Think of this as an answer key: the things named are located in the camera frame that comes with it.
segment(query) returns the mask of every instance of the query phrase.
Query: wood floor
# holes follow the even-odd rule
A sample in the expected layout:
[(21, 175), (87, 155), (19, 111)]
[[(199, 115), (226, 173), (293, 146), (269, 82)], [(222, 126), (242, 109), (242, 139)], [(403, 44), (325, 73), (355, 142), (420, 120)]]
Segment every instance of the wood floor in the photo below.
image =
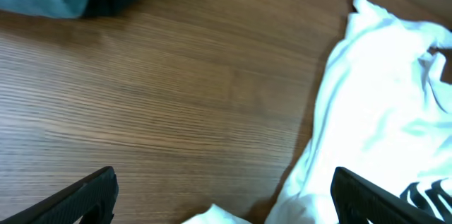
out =
[[(406, 0), (371, 1), (446, 24)], [(180, 223), (211, 203), (262, 223), (309, 140), (351, 10), (140, 0), (95, 20), (1, 12), (0, 219), (112, 165), (113, 223)]]

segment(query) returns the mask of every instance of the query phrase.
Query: white cloth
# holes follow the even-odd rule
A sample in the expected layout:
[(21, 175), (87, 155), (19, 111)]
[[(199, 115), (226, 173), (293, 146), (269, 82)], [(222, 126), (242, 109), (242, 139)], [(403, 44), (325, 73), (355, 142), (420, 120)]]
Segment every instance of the white cloth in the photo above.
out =
[[(417, 180), (452, 177), (452, 86), (440, 81), (444, 55), (427, 52), (452, 48), (452, 33), (367, 0), (353, 5), (345, 39), (328, 58), (312, 139), (266, 224), (337, 223), (330, 195), (337, 166), (396, 196)], [(211, 221), (217, 211), (186, 223), (247, 223), (223, 210)]]

